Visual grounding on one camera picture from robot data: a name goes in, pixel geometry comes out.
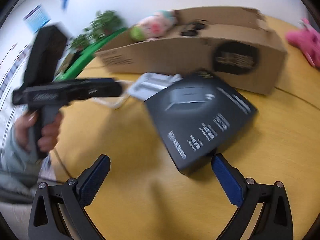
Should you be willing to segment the left grey sleeve forearm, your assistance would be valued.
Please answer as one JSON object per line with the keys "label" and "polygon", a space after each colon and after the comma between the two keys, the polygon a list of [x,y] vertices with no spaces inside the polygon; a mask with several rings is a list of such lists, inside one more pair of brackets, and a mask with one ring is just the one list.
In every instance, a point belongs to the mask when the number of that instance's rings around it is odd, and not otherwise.
{"label": "left grey sleeve forearm", "polygon": [[52,184],[55,180],[50,156],[38,159],[26,152],[17,143],[15,130],[11,128],[5,148],[1,150],[1,202],[31,204],[38,183]]}

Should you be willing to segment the left hand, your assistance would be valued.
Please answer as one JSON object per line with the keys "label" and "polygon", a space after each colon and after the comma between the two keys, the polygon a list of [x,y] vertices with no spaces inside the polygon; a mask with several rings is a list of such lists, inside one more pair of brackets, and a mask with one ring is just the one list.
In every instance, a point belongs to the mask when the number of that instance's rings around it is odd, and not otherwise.
{"label": "left hand", "polygon": [[[37,116],[38,114],[36,112],[25,112],[14,124],[15,139],[26,152],[31,151],[28,130],[36,123]],[[50,152],[57,145],[62,120],[63,114],[58,112],[54,122],[42,128],[42,137],[37,142],[42,152]]]}

